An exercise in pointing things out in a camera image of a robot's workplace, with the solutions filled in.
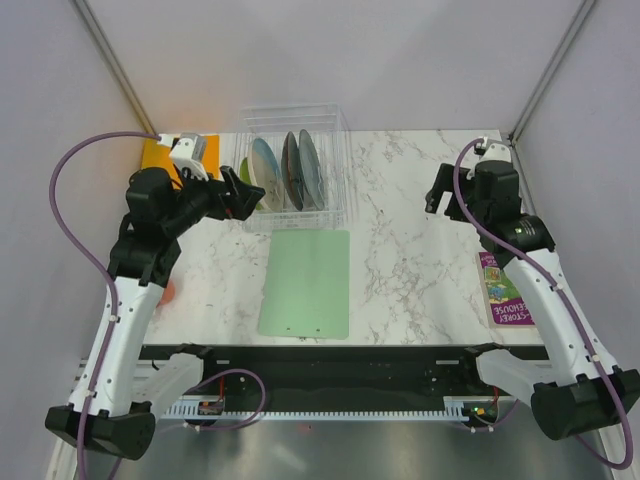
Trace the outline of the green plate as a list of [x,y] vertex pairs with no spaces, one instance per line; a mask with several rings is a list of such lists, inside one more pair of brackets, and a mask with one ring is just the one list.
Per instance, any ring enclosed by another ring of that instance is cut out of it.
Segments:
[[[249,163],[248,163],[248,158],[247,157],[245,157],[241,162],[240,171],[239,171],[239,178],[244,183],[246,183],[248,185],[251,185],[251,186],[255,186],[255,183],[251,179],[251,175],[250,175],[250,171],[249,171]],[[262,201],[258,202],[258,204],[256,205],[256,210],[257,211],[262,211],[262,212],[266,211],[265,207],[262,204]]]

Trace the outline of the cream and blue plate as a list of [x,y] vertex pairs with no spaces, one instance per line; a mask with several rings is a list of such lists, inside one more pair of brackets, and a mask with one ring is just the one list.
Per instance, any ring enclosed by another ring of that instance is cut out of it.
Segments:
[[284,185],[275,155],[269,144],[256,137],[248,151],[248,170],[251,183],[265,191],[260,200],[265,212],[278,213],[284,204]]

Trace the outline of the dark brown-rimmed plate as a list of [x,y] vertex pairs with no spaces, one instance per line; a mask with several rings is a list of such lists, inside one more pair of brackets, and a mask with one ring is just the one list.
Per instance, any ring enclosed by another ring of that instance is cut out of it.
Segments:
[[287,133],[284,140],[281,170],[284,186],[291,203],[296,210],[302,211],[304,208],[304,181],[302,179],[299,147],[292,131]]

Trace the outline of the grey-blue plate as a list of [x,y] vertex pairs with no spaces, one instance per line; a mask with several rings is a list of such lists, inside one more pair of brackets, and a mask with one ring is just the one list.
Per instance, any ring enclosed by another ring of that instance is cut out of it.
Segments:
[[319,157],[312,137],[305,129],[299,132],[299,155],[305,188],[315,208],[323,210],[325,201]]

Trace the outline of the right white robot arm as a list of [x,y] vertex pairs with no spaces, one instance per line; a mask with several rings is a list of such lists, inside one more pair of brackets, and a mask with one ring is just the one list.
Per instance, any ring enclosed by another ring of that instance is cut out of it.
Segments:
[[452,195],[446,216],[475,226],[482,247],[524,300],[551,363],[538,367],[497,344],[472,347],[457,371],[460,386],[477,394],[491,385],[514,396],[531,408],[552,440],[620,423],[639,399],[639,373],[619,367],[562,285],[548,229],[521,210],[519,175],[512,164],[441,165],[425,197],[426,212],[436,212],[445,192]]

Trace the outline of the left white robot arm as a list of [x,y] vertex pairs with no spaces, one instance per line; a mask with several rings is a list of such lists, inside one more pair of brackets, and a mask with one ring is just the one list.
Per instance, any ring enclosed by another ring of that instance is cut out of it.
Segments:
[[186,179],[175,188],[159,167],[129,180],[128,214],[111,250],[108,293],[85,370],[64,406],[49,409],[45,426],[78,451],[138,460],[157,421],[187,391],[208,393],[219,369],[207,347],[183,344],[140,386],[134,384],[147,327],[168,286],[181,248],[179,237],[203,218],[248,219],[263,188],[242,182],[228,166],[216,180]]

